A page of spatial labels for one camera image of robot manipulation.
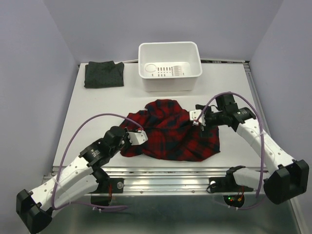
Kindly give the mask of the red black plaid skirt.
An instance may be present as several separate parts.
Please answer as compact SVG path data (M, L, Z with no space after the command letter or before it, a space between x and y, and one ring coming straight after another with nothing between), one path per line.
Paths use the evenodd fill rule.
M220 152L219 129L212 129L207 137L201 136L200 126L193 125L188 111L176 100L157 99L127 117L120 126L135 130L140 124L148 140L122 149L120 153L124 157L146 155L162 160L201 162Z

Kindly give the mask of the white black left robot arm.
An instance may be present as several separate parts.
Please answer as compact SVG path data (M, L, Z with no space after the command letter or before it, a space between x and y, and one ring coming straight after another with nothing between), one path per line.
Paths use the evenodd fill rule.
M113 126L104 137L85 147L63 170L40 186L21 190L16 196L16 212L31 234L38 234L52 221L53 213L77 204L80 197L104 192L110 177L102 166L119 151L147 140L144 131L133 132Z

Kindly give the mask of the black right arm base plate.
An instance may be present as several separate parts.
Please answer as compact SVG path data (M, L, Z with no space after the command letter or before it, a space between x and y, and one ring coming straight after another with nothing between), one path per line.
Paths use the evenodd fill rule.
M237 185L230 177L222 176L211 177L206 191L209 194L225 194L223 195L225 204L229 207L239 209L244 205L245 192L253 192L254 190L247 186Z

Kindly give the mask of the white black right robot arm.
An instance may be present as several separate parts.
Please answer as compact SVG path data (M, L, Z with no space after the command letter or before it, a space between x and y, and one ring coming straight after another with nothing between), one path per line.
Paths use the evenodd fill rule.
M234 198L230 193L255 191L264 193L278 205L306 192L309 166L304 160L296 160L286 153L263 128L255 108L249 104L239 108L236 93L224 92L214 96L217 112L209 103L196 105L189 112L190 121L200 126L201 135L207 136L215 127L228 126L242 137L260 157L260 170L245 166L231 167L222 177L211 177L207 192L224 193L224 201L230 207L241 209L244 197Z

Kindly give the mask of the grey polka dot skirt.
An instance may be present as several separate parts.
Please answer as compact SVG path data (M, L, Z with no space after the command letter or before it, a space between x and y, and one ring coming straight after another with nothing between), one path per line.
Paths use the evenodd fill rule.
M123 71L123 62L90 61L85 65L84 87L86 89L122 87L124 86Z

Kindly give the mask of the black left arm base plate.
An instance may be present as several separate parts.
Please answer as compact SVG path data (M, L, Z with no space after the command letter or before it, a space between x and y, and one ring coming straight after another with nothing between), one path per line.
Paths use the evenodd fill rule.
M98 206L109 206L112 203L113 195L122 194L124 188L124 178L110 178L102 182L97 189L91 192L91 203Z

